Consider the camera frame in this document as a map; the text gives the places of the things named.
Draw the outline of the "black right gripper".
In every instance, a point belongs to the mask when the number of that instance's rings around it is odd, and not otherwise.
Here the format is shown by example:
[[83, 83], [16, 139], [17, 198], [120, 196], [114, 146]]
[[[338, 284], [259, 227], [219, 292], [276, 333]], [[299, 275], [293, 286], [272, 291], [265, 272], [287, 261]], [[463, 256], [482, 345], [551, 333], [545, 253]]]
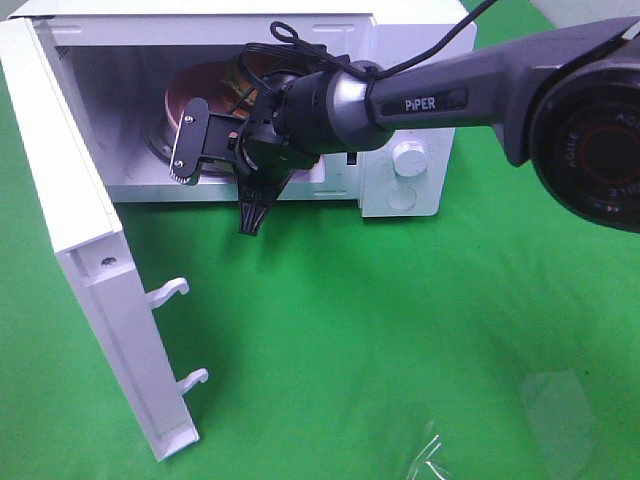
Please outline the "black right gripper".
[[297, 170], [311, 170], [319, 162], [318, 154], [295, 145], [280, 131], [279, 108], [284, 92], [295, 74], [270, 74], [262, 78], [259, 89], [244, 82], [240, 97], [229, 108], [247, 114], [234, 167], [240, 209], [239, 232], [257, 236], [279, 196]]

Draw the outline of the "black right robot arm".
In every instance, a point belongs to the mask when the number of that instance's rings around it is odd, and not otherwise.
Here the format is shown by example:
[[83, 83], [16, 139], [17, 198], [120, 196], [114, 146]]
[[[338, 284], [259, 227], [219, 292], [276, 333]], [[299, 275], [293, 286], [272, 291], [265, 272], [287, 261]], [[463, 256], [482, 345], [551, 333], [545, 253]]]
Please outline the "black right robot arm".
[[277, 56], [315, 72], [254, 80], [238, 146], [243, 233], [253, 235], [295, 169], [383, 146], [411, 129], [491, 127], [509, 163], [531, 163], [552, 197], [593, 223], [639, 228], [639, 21], [621, 17], [388, 69], [338, 58], [275, 22]]

